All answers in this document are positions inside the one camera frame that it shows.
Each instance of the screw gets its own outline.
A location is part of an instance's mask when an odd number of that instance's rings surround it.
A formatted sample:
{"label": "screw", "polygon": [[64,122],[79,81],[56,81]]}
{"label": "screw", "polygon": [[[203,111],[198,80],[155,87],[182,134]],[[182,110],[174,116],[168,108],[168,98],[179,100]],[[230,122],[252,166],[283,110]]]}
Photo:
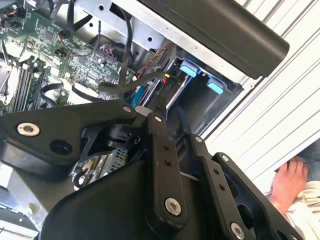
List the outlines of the screw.
{"label": "screw", "polygon": [[40,128],[37,125],[30,122],[20,123],[16,127],[16,130],[20,135],[26,137],[35,137],[40,133]]}
{"label": "screw", "polygon": [[162,122],[162,119],[161,119],[160,117],[155,116],[154,118],[155,118],[155,120],[157,120],[158,122]]}
{"label": "screw", "polygon": [[201,139],[199,136],[196,136],[196,137],[195,137],[195,140],[196,140],[197,142],[199,142],[199,143],[202,143],[202,139]]}
{"label": "screw", "polygon": [[227,158],[225,155],[222,155],[221,158],[222,158],[223,161],[225,161],[226,163],[229,162],[229,158]]}
{"label": "screw", "polygon": [[164,205],[166,210],[173,216],[179,216],[181,214],[181,206],[174,198],[167,198]]}
{"label": "screw", "polygon": [[140,137],[136,136],[134,139],[133,139],[133,144],[138,144],[140,143]]}
{"label": "screw", "polygon": [[37,207],[33,203],[29,203],[28,208],[26,210],[29,214],[35,214],[35,212],[37,211]]}
{"label": "screw", "polygon": [[245,233],[242,230],[242,228],[236,224],[236,223],[231,223],[231,230],[233,232],[233,234],[240,240],[244,240],[245,239]]}
{"label": "screw", "polygon": [[165,163],[165,165],[167,165],[167,166],[171,166],[171,162],[169,161],[169,160],[164,160],[164,163]]}
{"label": "screw", "polygon": [[131,109],[128,108],[127,106],[124,106],[124,107],[123,107],[123,110],[125,110],[125,111],[128,112],[128,113],[131,113]]}

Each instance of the white corrugated panel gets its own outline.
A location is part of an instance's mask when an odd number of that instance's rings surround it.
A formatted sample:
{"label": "white corrugated panel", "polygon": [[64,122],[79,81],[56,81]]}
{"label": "white corrugated panel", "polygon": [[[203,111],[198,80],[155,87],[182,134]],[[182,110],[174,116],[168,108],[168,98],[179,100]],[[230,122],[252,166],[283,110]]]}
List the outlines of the white corrugated panel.
{"label": "white corrugated panel", "polygon": [[239,2],[290,43],[281,65],[206,141],[254,180],[320,138],[320,1]]}

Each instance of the motherboard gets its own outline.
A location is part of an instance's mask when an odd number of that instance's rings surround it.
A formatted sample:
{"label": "motherboard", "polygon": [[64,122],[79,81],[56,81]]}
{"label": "motherboard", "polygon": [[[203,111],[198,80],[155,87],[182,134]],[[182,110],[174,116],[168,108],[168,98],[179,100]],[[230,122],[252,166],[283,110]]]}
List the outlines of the motherboard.
{"label": "motherboard", "polygon": [[[1,12],[15,8],[16,5],[14,8],[10,5]],[[6,52],[15,58],[18,69],[13,99],[6,103],[8,112],[39,108],[43,103],[39,98],[40,89],[52,83],[64,84],[61,89],[47,93],[58,106],[89,102],[75,95],[70,86],[103,100],[118,97],[97,93],[99,83],[117,84],[119,81],[122,63],[107,47],[100,46],[91,53],[92,45],[38,12],[17,9],[12,13],[0,13],[0,40]],[[128,68],[126,81],[134,74]]]}

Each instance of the human hand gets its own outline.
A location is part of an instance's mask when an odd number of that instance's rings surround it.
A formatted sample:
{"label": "human hand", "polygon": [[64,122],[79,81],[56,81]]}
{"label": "human hand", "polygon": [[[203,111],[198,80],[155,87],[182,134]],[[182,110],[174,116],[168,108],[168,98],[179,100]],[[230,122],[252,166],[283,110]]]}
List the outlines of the human hand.
{"label": "human hand", "polygon": [[273,181],[270,197],[270,202],[282,215],[305,188],[308,177],[308,168],[296,157],[293,157],[289,161],[289,167],[287,166],[285,163],[279,168]]}

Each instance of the finger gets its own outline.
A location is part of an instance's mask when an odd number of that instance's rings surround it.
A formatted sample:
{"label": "finger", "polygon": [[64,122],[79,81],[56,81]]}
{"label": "finger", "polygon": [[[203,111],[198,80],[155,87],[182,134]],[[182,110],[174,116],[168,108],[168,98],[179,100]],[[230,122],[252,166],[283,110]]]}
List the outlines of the finger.
{"label": "finger", "polygon": [[288,163],[285,162],[281,167],[279,167],[278,173],[284,174],[288,171]]}
{"label": "finger", "polygon": [[289,169],[288,169],[289,174],[295,174],[296,173],[297,164],[298,164],[297,160],[295,158],[291,158],[291,160],[289,162]]}
{"label": "finger", "polygon": [[304,168],[304,163],[301,160],[296,158],[296,169],[295,169],[295,172],[297,174],[302,174],[303,168]]}
{"label": "finger", "polygon": [[302,176],[305,180],[307,180],[308,178],[308,167],[306,165],[303,165],[303,168],[302,168]]}

